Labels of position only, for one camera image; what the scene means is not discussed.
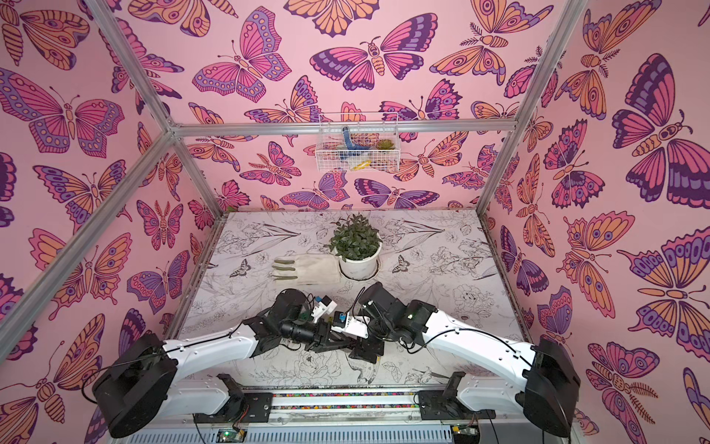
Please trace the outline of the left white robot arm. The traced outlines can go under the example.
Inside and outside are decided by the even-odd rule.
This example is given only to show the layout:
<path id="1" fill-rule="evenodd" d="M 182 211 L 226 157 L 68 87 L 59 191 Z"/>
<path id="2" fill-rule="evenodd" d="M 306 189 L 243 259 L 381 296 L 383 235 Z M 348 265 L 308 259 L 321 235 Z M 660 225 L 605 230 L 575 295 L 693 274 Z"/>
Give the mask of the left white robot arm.
<path id="1" fill-rule="evenodd" d="M 254 358 L 286 342 L 323 353 L 354 350 L 366 339 L 365 323 L 349 312 L 333 312 L 330 299 L 312 306 L 300 290 L 286 289 L 273 304 L 235 327 L 201 337 L 138 340 L 94 382 L 92 395 L 112 438 L 127 438 L 163 416 L 230 422 L 249 410 L 231 375 L 190 386 L 188 378 L 229 361 Z"/>

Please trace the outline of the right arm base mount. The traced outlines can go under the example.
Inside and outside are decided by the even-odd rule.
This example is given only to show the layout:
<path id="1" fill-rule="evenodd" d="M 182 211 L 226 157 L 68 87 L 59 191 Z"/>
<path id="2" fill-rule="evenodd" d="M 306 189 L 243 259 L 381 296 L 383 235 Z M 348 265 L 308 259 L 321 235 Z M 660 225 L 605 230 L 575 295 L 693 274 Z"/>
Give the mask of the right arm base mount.
<path id="1" fill-rule="evenodd" d="M 454 372 L 443 390 L 420 390 L 413 397 L 423 420 L 496 419 L 495 410 L 471 410 L 457 398 L 458 387 L 465 372 Z"/>

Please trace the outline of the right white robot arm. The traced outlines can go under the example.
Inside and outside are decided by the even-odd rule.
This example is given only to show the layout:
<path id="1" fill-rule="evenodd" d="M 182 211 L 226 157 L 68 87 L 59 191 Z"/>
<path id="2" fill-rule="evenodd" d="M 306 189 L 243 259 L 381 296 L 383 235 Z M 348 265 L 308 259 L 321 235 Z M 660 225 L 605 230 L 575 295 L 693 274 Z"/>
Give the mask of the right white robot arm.
<path id="1" fill-rule="evenodd" d="M 365 348 L 392 342 L 411 355 L 442 351 L 484 368 L 501 383 L 484 388 L 466 374 L 451 376 L 456 401 L 471 411 L 521 412 L 545 433 L 571 437 L 581 380 L 552 340 L 532 344 L 499 337 L 430 303 L 403 303 L 380 282 L 362 290 L 351 309 L 333 314 L 332 326 Z"/>

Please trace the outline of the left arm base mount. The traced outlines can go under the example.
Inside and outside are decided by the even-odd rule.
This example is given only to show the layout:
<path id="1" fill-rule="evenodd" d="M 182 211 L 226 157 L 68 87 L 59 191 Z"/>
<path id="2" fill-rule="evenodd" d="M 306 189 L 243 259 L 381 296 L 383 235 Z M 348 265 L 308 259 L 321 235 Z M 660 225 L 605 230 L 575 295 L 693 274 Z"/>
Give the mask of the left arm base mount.
<path id="1" fill-rule="evenodd" d="M 199 424 L 268 422 L 274 399 L 272 392 L 245 392 L 229 374 L 221 373 L 217 378 L 221 383 L 219 388 L 227 390 L 227 399 L 213 413 L 206 407 L 195 413 L 193 416 Z"/>

